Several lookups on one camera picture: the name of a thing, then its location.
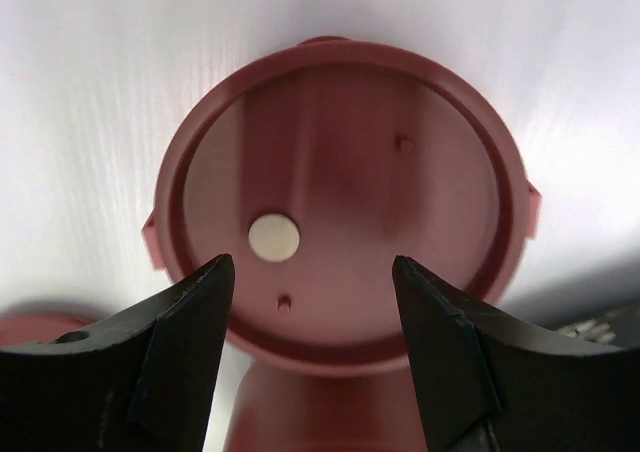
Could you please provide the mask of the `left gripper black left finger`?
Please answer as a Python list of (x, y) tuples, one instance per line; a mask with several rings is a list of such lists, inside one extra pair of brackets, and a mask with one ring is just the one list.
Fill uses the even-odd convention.
[(199, 451), (234, 291), (222, 254), (113, 316), (1, 351), (5, 451)]

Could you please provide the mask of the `dark red lid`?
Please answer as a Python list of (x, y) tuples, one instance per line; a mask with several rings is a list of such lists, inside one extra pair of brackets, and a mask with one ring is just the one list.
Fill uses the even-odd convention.
[(506, 187), (470, 124), (427, 86), (321, 66), (258, 87), (206, 130), (170, 186), (179, 281), (227, 253), (226, 337), (314, 375), (407, 363), (392, 264), (409, 256), (496, 301), (517, 263)]
[(105, 316), (103, 310), (77, 302), (36, 300), (14, 304), (1, 309), (1, 346), (49, 343)]

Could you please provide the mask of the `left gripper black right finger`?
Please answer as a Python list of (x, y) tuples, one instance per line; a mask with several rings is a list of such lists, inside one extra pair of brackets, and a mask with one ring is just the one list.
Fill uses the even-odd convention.
[(431, 451), (635, 451), (639, 353), (570, 338), (411, 258), (392, 276)]

